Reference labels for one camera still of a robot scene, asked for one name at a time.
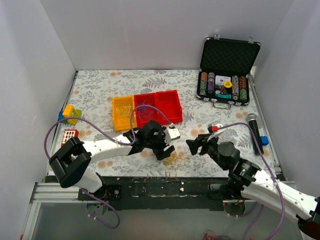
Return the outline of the red plastic bin tray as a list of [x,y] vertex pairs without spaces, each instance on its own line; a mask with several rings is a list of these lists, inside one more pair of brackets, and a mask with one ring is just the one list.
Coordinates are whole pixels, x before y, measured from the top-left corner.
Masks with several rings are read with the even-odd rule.
[[[174,124],[183,121],[182,107],[177,90],[158,91],[134,95],[135,106],[150,105],[159,109],[167,119]],[[148,121],[155,120],[161,125],[168,121],[156,110],[150,107],[141,107],[135,111],[138,127],[143,127]]]

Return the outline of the yellow plastic bin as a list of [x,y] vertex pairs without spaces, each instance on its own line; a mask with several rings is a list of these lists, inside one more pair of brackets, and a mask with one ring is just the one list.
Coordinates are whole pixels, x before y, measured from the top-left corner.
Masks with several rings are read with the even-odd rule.
[[126,131],[131,128],[131,113],[135,108],[134,96],[114,97],[112,99],[112,122],[115,131]]

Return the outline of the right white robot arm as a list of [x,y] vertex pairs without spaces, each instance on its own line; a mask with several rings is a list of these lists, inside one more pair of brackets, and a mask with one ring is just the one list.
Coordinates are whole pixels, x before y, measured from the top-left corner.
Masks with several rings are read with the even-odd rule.
[[320,238],[320,199],[307,195],[279,180],[253,162],[243,159],[230,141],[218,143],[210,134],[200,134],[186,140],[192,155],[208,155],[224,171],[229,180],[224,186],[232,199],[254,200],[297,224],[305,235]]

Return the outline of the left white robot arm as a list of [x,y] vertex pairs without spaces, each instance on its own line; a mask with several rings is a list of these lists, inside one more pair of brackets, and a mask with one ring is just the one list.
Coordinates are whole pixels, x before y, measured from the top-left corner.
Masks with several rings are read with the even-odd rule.
[[180,137],[174,124],[164,127],[150,120],[143,127],[103,140],[81,141],[72,137],[49,158],[49,165],[62,188],[76,186],[87,190],[95,200],[101,200],[106,196],[106,187],[102,178],[89,170],[89,165],[137,154],[144,149],[151,149],[161,161],[171,155],[175,149],[171,143]]

